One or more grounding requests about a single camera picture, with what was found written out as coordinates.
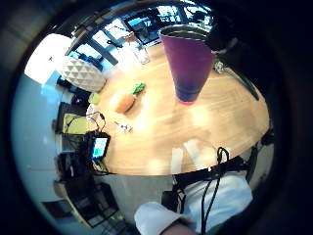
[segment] desk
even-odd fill
[[[269,116],[263,96],[257,91],[260,100],[256,101],[236,75],[213,70],[196,103],[184,106],[175,100],[162,45],[148,52],[151,61],[145,65],[134,61],[124,68],[126,64],[121,62],[107,72],[99,109],[106,116],[105,131],[112,137],[103,159],[110,172],[166,175],[194,171],[216,165],[219,146],[227,148],[233,158],[267,131]],[[144,82],[146,88],[134,106],[124,115],[114,112],[112,95],[137,82]],[[118,132],[115,121],[130,124],[132,132]],[[182,161],[172,160],[177,149]]]

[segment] cup rim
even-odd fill
[[[172,38],[182,38],[182,39],[187,39],[187,40],[196,40],[196,41],[205,41],[205,40],[202,40],[202,39],[196,39],[196,38],[188,38],[188,37],[180,37],[180,36],[170,36],[170,35],[166,35],[166,34],[163,34],[162,31],[163,30],[166,30],[168,28],[172,28],[172,27],[182,27],[182,26],[186,26],[186,27],[190,27],[190,28],[196,28],[196,29],[199,29],[203,32],[206,32],[206,33],[209,33],[209,30],[208,29],[205,29],[205,28],[202,28],[202,27],[199,27],[197,25],[191,25],[191,24],[174,24],[174,25],[168,25],[168,26],[165,26],[163,28],[160,28],[158,30],[158,35],[162,35],[162,36],[166,36],[166,37],[172,37]],[[200,33],[196,33],[194,31],[186,31],[184,30],[185,32],[191,32],[193,34],[197,34],[197,35],[201,35],[201,36],[204,36],[204,34],[200,34]]]

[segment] glass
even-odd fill
[[[172,73],[176,97],[192,105],[213,65],[214,55],[204,44],[208,31],[192,25],[166,26],[159,31]]]
[[[137,60],[142,64],[146,64],[150,61],[149,54],[146,50],[146,47],[137,39],[134,32],[130,32],[125,36],[125,40],[134,53]]]

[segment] geometric lamp shade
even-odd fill
[[[74,86],[90,92],[99,92],[107,81],[93,65],[69,56],[63,57],[56,71]]]

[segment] floor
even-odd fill
[[[257,184],[266,178],[273,159],[273,145],[264,146],[258,154],[256,168],[249,182],[253,190]],[[248,160],[250,150],[241,155]],[[108,175],[97,176],[97,181],[110,184],[121,213],[127,222],[134,224],[134,213],[138,207],[146,202],[161,200],[162,192],[170,190],[172,177],[168,176],[126,176]]]

